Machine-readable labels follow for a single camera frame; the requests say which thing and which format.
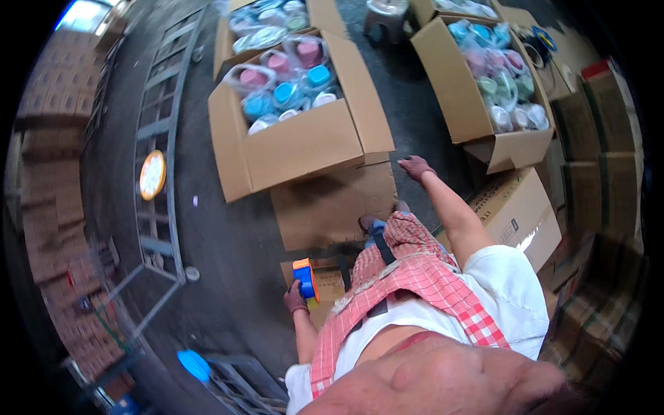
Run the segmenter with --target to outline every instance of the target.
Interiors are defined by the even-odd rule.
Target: orange circular sign
[[[164,187],[165,181],[166,160],[161,151],[155,150],[145,158],[138,181],[143,199],[147,201],[154,199]]]

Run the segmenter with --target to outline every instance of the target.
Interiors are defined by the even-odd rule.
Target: work glove
[[[407,159],[398,161],[399,165],[408,173],[411,179],[417,183],[422,184],[422,174],[425,171],[431,171],[433,174],[438,175],[435,170],[428,165],[425,159],[418,155],[411,155]]]
[[[284,294],[284,305],[288,308],[288,311],[293,317],[295,310],[304,310],[309,314],[309,308],[307,307],[307,302],[302,297],[302,294],[299,292],[300,280],[293,281],[293,285],[288,291]]]

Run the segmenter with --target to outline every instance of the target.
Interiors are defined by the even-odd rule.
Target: stool
[[[365,19],[366,35],[374,23],[383,26],[390,37],[390,42],[399,44],[404,40],[404,21],[408,0],[367,0]]]

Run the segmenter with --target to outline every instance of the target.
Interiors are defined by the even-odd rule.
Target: white shirt
[[[526,256],[509,246],[494,245],[474,253],[465,264],[464,273],[445,264],[479,298],[486,312],[503,332],[512,350],[536,360],[548,330],[548,315],[542,287]],[[413,325],[471,344],[459,321],[423,299],[397,302],[387,300],[387,311],[364,318],[339,351],[334,380],[350,372],[360,354],[378,332],[388,325]],[[310,364],[293,365],[286,371],[288,409],[297,414],[309,404]]]

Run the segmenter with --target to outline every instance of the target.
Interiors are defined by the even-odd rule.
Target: pink checkered apron
[[[393,213],[383,237],[396,261],[385,266],[376,245],[363,250],[353,268],[352,288],[337,300],[318,334],[310,372],[314,399],[332,384],[339,349],[351,329],[399,289],[410,290],[456,317],[474,345],[509,349],[477,296],[443,262],[457,264],[413,214]]]

